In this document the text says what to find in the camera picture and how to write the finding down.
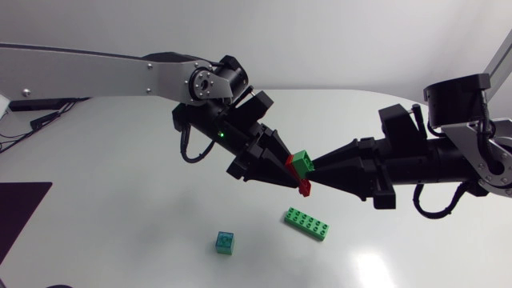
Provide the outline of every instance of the teal lego brick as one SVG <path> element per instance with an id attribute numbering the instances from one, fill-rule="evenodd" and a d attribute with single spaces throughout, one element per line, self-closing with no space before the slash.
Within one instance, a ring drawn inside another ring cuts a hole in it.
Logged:
<path id="1" fill-rule="evenodd" d="M 217 253 L 232 255 L 234 246 L 234 234 L 229 232 L 218 232 L 215 249 Z"/>
<path id="2" fill-rule="evenodd" d="M 293 207 L 290 207 L 288 212 L 286 212 L 285 222 L 321 241 L 326 238 L 327 231 L 329 230 L 329 225 Z"/>
<path id="3" fill-rule="evenodd" d="M 313 163 L 305 150 L 302 150 L 294 154 L 294 158 L 291 161 L 295 171 L 297 171 L 300 179 L 306 178 L 306 172 L 314 170 Z"/>

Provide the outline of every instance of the black electrical cord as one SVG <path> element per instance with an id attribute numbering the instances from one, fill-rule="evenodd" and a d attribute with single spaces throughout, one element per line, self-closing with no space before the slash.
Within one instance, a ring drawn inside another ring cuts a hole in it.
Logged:
<path id="1" fill-rule="evenodd" d="M 430 132 L 433 136 L 440 137 L 440 138 L 442 138 L 442 137 L 446 137 L 446 134 L 436 132 L 436 131 L 434 130 L 434 128 L 432 128 L 432 126 L 430 125 L 430 121 L 428 121 L 428 122 L 426 123 L 426 128 L 428 128 L 429 132 Z"/>
<path id="2" fill-rule="evenodd" d="M 214 144 L 215 144 L 215 141 L 212 140 L 212 142 L 210 142 L 210 144 L 204 150 L 204 152 L 199 154 L 199 156 L 197 156 L 196 158 L 189 158 L 186 155 L 186 148 L 189 145 L 189 138 L 190 138 L 190 124 L 186 124 L 186 125 L 184 125 L 184 127 L 182 129 L 182 140 L 180 143 L 180 153 L 182 154 L 183 160 L 185 160 L 185 162 L 187 162 L 187 163 L 197 163 L 197 162 L 203 160 L 204 157 L 206 157 L 208 155 L 208 153 L 211 151 L 211 149 L 214 147 Z"/>
<path id="3" fill-rule="evenodd" d="M 448 216 L 449 214 L 451 214 L 451 211 L 453 211 L 453 209 L 457 205 L 458 200 L 460 200 L 460 198 L 464 195 L 464 193 L 467 192 L 468 189 L 470 188 L 470 183 L 469 182 L 461 183 L 457 187 L 457 190 L 455 191 L 454 197 L 451 199 L 450 204 L 444 210 L 441 210 L 439 212 L 427 212 L 419 204 L 419 196 L 423 191 L 423 186 L 424 186 L 423 184 L 417 184 L 416 188 L 414 189 L 414 196 L 413 196 L 414 207 L 416 207 L 416 210 L 421 215 L 423 215 L 424 217 L 426 217 L 428 219 L 441 219 L 441 218 L 444 218 L 444 217 Z"/>
<path id="4" fill-rule="evenodd" d="M 33 129 L 32 131 L 30 132 L 27 132 L 25 134 L 20 134 L 20 135 L 17 135 L 17 136 L 10 136 L 10 137 L 6 137 L 6 138 L 16 138 L 18 136 L 21 136 L 19 139 L 16 139 L 16 140 L 12 140 L 12 141 L 4 141 L 4 142 L 0 142 L 0 154 L 7 151 L 8 149 L 12 148 L 13 146 L 17 145 L 18 143 L 20 143 L 21 141 L 27 139 L 28 137 L 36 134 L 38 131 L 40 131 L 42 128 L 48 126 L 49 124 L 51 124 L 53 121 L 57 120 L 59 117 L 61 117 L 61 115 L 63 115 L 64 113 L 67 113 L 68 111 L 70 111 L 74 105 L 78 102 L 83 102 L 85 100 L 88 100 L 88 98 L 80 98 L 80 99 L 76 99 L 75 102 L 69 102 L 67 104 L 64 105 L 64 107 L 58 112 L 56 113 L 56 115 L 44 122 L 43 124 L 41 124 L 40 127 L 36 128 L 36 129 Z M 12 143 L 10 144 L 8 147 L 6 148 L 2 148 L 2 144 L 6 144 L 6 143 Z"/>
<path id="5" fill-rule="evenodd" d="M 501 174 L 504 169 L 503 165 L 494 159 L 489 139 L 493 134 L 493 127 L 489 118 L 489 110 L 487 108 L 487 100 L 485 92 L 482 92 L 482 104 L 480 105 L 483 119 L 480 120 L 480 131 L 478 132 L 478 151 L 482 158 L 486 161 L 489 171 L 493 174 Z"/>

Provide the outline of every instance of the white wall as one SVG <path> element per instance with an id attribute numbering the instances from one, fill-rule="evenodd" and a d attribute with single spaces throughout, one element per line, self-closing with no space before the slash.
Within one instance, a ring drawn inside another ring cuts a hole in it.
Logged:
<path id="1" fill-rule="evenodd" d="M 429 84 L 483 71 L 512 28 L 510 11 L 510 0 L 4 1 L 0 42 L 231 54 L 260 89 L 358 89 L 420 101 Z M 498 106 L 510 105 L 500 98 Z"/>

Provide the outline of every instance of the white tabletop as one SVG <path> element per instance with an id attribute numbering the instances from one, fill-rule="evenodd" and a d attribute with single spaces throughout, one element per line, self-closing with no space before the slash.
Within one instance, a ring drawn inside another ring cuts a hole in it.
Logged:
<path id="1" fill-rule="evenodd" d="M 312 158 L 353 138 L 382 138 L 378 109 L 411 101 L 352 90 L 268 90 L 263 122 L 292 153 Z M 234 156 L 216 146 L 198 164 L 179 154 L 161 98 L 94 98 L 0 156 L 0 182 L 54 186 L 0 266 L 7 287 L 508 287 L 512 201 L 462 197 L 428 220 L 412 186 L 397 209 L 313 184 L 311 196 L 226 173 Z M 0 132 L 23 132 L 28 113 Z M 196 130 L 189 154 L 208 141 Z M 456 184 L 427 186 L 426 210 L 448 205 Z M 293 206 L 330 225 L 317 242 L 286 225 Z M 232 256 L 217 254 L 233 232 Z"/>

